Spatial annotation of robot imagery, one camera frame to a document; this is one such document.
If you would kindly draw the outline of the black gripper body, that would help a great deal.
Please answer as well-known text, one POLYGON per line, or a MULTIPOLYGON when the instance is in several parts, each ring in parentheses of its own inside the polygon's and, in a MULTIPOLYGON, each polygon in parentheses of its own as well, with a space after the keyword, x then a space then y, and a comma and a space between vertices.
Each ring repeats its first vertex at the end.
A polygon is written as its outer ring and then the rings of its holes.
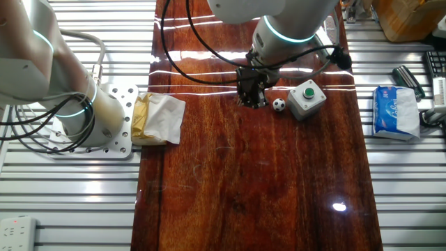
POLYGON ((280 66, 254 69, 252 66, 263 66, 258 52, 248 52, 246 54, 248 67, 239 67, 237 74, 237 91, 253 91, 255 87, 269 89, 276 85, 279 80, 280 66))

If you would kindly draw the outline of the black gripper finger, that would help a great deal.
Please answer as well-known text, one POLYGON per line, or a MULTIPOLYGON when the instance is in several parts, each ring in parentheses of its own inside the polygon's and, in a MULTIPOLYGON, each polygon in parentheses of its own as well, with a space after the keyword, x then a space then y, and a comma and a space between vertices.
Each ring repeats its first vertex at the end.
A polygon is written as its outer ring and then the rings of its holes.
POLYGON ((269 105, 268 99, 265 96, 265 89, 259 87, 258 91, 258 102, 257 102, 257 107, 261 108, 261 107, 266 107, 269 105))
POLYGON ((253 91, 238 89, 238 105, 257 108, 257 94, 253 91))

